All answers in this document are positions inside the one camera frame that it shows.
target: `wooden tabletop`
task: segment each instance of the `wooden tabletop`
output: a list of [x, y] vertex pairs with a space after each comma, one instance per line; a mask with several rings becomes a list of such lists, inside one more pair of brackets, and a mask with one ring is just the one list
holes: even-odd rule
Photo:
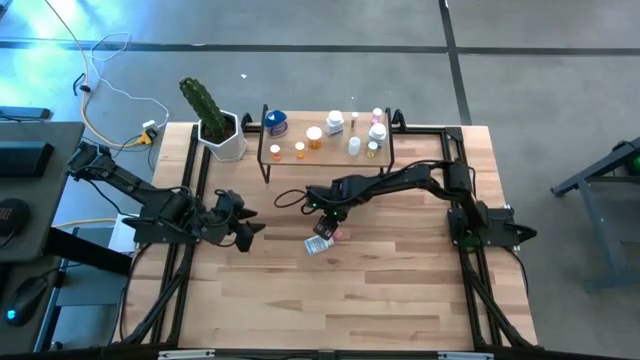
[[[389, 136], [383, 142], [383, 146], [378, 149], [376, 156], [367, 157], [367, 144], [369, 143], [369, 129], [373, 113], [359, 113], [355, 127], [351, 128], [351, 113], [343, 112], [344, 131], [340, 134], [328, 136], [327, 116], [328, 111], [284, 111], [287, 114], [287, 133], [278, 138], [270, 138], [265, 131], [262, 141], [262, 163], [265, 165], [327, 165], [327, 166], [349, 166], [349, 167], [387, 167], [391, 164], [391, 147], [389, 146]], [[387, 114], [382, 113], [380, 122], [388, 127]], [[317, 126], [322, 129], [322, 146], [320, 149], [309, 148], [307, 142], [307, 129]], [[356, 156], [351, 156], [347, 152], [349, 139], [353, 136], [360, 138], [360, 152]], [[305, 143], [306, 156], [304, 159], [296, 157], [295, 144], [299, 141]], [[275, 161], [269, 149], [271, 145], [280, 146], [281, 160]]]
[[[191, 127], [167, 125], [156, 186], [180, 184]], [[502, 206], [488, 128], [462, 129], [468, 161], [477, 170], [478, 198], [489, 206]], [[222, 164], [212, 158], [204, 201], [213, 206], [216, 188], [233, 189], [248, 208], [259, 212], [255, 221], [267, 227], [256, 235], [248, 254], [204, 242], [198, 245], [180, 347], [472, 349], [460, 262], [445, 220], [447, 202], [419, 190], [374, 198], [351, 210], [340, 227], [343, 240], [310, 257], [303, 240], [312, 235], [318, 215], [304, 216], [299, 206], [276, 209], [275, 197], [291, 188], [329, 185], [333, 178], [354, 172], [375, 174], [377, 169], [283, 166], [265, 184], [256, 161], [258, 135], [246, 138], [242, 161]], [[394, 139], [396, 168], [441, 158], [436, 136], [394, 135]], [[194, 190], [202, 151], [199, 146]], [[167, 249], [153, 245], [138, 263], [126, 303], [127, 333], [158, 295]], [[488, 249], [487, 261], [497, 303], [521, 334], [536, 343], [518, 263], [503, 249]], [[168, 308], [171, 315], [166, 317], [163, 338], [173, 318], [173, 301]], [[485, 339], [490, 341], [482, 305], [479, 311]]]

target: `gray floor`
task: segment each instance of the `gray floor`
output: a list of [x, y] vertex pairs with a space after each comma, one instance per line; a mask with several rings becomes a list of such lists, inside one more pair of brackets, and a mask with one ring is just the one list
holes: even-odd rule
[[[633, 0], [448, 3], [458, 46], [640, 47], [640, 2]], [[53, 4], [87, 41], [128, 31], [134, 41], [145, 43], [446, 45], [436, 0]], [[0, 37], [69, 35], [40, 0], [19, 0], [0, 20]], [[591, 225], [578, 194], [559, 200], [548, 189], [606, 154], [619, 139], [638, 136], [640, 57], [461, 55], [460, 68], [473, 124], [491, 129], [508, 202], [520, 222], [539, 231], [523, 246], [522, 257], [540, 344], [637, 358], [640, 287], [584, 291], [583, 281], [601, 275], [604, 264]], [[79, 120], [80, 100], [71, 92], [83, 71], [76, 51], [57, 49], [55, 43], [0, 49], [0, 69], [2, 104], [45, 106], [54, 110], [56, 121]], [[194, 119], [177, 89], [182, 77], [194, 76], [223, 108], [254, 117], [264, 102], [287, 109], [390, 106], [402, 109], [410, 123], [460, 124], [446, 54], [132, 51], [101, 69], [132, 95], [158, 98], [171, 110], [172, 121]], [[118, 141], [138, 132], [142, 122], [164, 117], [153, 104], [132, 102], [104, 87], [96, 91], [88, 113]], [[118, 160], [151, 178], [147, 153], [123, 153]], [[135, 211], [133, 202], [105, 190], [124, 211]], [[90, 187], [69, 182], [56, 221], [114, 215]]]

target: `small bottle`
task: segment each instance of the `small bottle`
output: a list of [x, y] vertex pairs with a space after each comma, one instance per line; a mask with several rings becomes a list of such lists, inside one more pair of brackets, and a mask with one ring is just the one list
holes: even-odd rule
[[378, 151], [378, 143], [375, 141], [369, 141], [369, 145], [367, 145], [367, 157], [372, 158], [376, 156], [376, 151]]
[[302, 141], [296, 143], [296, 157], [298, 159], [304, 159], [304, 143]]
[[382, 117], [382, 109], [375, 108], [373, 109], [373, 116], [371, 117], [371, 124], [377, 124], [380, 122], [380, 117]]
[[358, 121], [358, 117], [360, 116], [360, 114], [358, 114], [357, 112], [352, 112], [351, 113], [351, 128], [354, 129], [356, 127], [356, 121]]
[[304, 241], [304, 245], [307, 248], [307, 252], [311, 256], [319, 254], [329, 249], [330, 247], [333, 246], [333, 244], [334, 244], [333, 239], [325, 240], [318, 235], [312, 236]]
[[369, 140], [378, 143], [378, 147], [382, 147], [384, 139], [387, 138], [387, 127], [383, 123], [373, 124], [369, 129]]
[[317, 150], [322, 145], [322, 129], [312, 126], [307, 129], [307, 139], [309, 140], [309, 148]]
[[349, 155], [356, 156], [360, 152], [360, 138], [357, 136], [349, 139]]
[[342, 118], [342, 113], [338, 110], [329, 112], [329, 117], [327, 118], [327, 134], [329, 134], [329, 136], [333, 136], [341, 133], [342, 130], [344, 130], [344, 118]]
[[280, 157], [280, 146], [278, 145], [271, 145], [271, 148], [269, 148], [269, 150], [271, 150], [271, 154], [273, 154], [273, 160], [275, 161], [280, 161], [281, 157]]

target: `cactus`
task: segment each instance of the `cactus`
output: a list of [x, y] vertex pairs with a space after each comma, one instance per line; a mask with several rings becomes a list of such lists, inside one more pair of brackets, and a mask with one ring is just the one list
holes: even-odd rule
[[184, 78], [180, 81], [182, 95], [189, 102], [193, 111], [198, 114], [214, 142], [220, 144], [226, 140], [224, 118], [211, 94], [198, 80]]

